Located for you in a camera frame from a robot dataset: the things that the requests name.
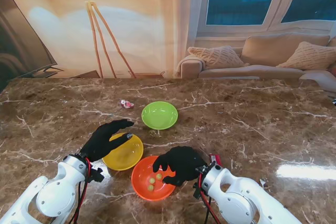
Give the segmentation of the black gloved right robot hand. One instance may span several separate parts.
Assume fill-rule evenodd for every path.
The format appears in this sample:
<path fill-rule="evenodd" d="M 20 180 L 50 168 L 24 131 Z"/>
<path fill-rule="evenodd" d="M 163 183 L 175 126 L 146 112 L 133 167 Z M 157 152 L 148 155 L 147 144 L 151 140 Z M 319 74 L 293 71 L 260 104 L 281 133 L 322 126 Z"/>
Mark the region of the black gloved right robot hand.
<path fill-rule="evenodd" d="M 169 167 L 171 171 L 175 172 L 175 175 L 164 177 L 163 182 L 181 186 L 185 181 L 195 180 L 199 174 L 196 169 L 204 165 L 206 162 L 195 149 L 189 146 L 177 146 L 160 155 L 152 167 L 154 173 L 158 172 L 160 167 L 163 171 Z"/>

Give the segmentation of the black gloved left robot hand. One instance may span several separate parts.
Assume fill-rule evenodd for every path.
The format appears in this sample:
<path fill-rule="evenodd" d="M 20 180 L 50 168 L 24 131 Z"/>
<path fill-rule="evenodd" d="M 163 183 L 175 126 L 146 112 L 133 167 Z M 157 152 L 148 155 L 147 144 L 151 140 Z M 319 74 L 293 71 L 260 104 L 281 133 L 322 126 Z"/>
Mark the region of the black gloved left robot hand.
<path fill-rule="evenodd" d="M 99 126 L 80 150 L 80 156 L 87 158 L 90 162 L 95 162 L 104 158 L 112 150 L 126 143 L 133 134 L 124 133 L 113 141 L 110 141 L 110 138 L 119 130 L 126 129 L 133 125 L 133 122 L 128 121 L 127 119 L 122 119 Z"/>

